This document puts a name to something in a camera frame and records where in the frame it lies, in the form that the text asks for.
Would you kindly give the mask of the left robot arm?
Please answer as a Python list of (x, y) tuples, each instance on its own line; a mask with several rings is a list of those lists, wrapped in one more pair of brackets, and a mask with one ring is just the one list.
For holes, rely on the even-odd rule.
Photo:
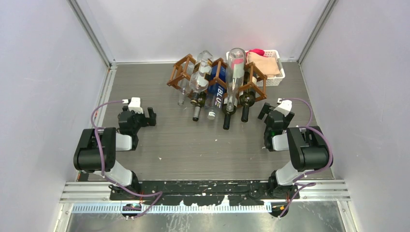
[(153, 108), (136, 112), (124, 106), (118, 114), (118, 128), (84, 129), (73, 156), (75, 169), (107, 178), (116, 197), (134, 200), (141, 194), (135, 172), (126, 169), (116, 159), (116, 152), (136, 150), (141, 128), (156, 125)]

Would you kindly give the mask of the round clear bottle pink label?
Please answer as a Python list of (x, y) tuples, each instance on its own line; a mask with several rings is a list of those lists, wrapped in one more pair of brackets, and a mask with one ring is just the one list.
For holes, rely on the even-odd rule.
[(242, 48), (233, 48), (228, 53), (226, 70), (227, 112), (234, 110), (236, 94), (243, 84), (245, 61), (246, 52)]

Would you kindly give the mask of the slim clear glass bottle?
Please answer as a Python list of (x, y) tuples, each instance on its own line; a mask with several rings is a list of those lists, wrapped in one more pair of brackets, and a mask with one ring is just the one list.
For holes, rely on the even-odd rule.
[[(186, 73), (189, 75), (192, 75), (193, 69), (194, 69), (194, 64), (189, 62)], [(186, 78), (182, 78), (178, 82), (178, 85), (180, 86), (180, 92), (181, 92), (179, 95), (178, 103), (177, 103), (179, 106), (182, 106), (184, 104), (185, 98), (190, 92), (189, 82), (190, 81), (187, 80)]]

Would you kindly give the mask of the blue Dash Blue bottle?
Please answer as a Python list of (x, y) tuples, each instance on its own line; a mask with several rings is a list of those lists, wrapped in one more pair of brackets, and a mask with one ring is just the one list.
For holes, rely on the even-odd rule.
[[(216, 77), (217, 66), (212, 68), (211, 79)], [(226, 69), (224, 67), (220, 68), (219, 78), (225, 82)], [(207, 118), (209, 120), (214, 120), (218, 113), (221, 111), (223, 104), (223, 95), (226, 89), (217, 82), (214, 85), (209, 84), (207, 89), (205, 109), (207, 110)]]

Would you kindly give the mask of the square clear liquor bottle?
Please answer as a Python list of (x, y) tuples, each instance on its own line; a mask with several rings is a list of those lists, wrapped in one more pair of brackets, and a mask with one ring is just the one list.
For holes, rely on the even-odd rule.
[(200, 93), (207, 89), (209, 76), (212, 70), (212, 54), (207, 50), (202, 51), (196, 59), (193, 74), (190, 78), (190, 88), (193, 92)]

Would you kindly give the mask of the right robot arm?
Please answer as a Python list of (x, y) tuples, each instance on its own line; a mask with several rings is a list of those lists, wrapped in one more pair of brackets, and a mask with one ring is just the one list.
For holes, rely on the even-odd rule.
[(290, 127), (292, 101), (279, 99), (276, 106), (264, 103), (258, 119), (264, 120), (264, 146), (270, 152), (289, 151), (290, 161), (271, 173), (267, 193), (276, 199), (295, 195), (297, 180), (327, 169), (333, 156), (318, 126)]

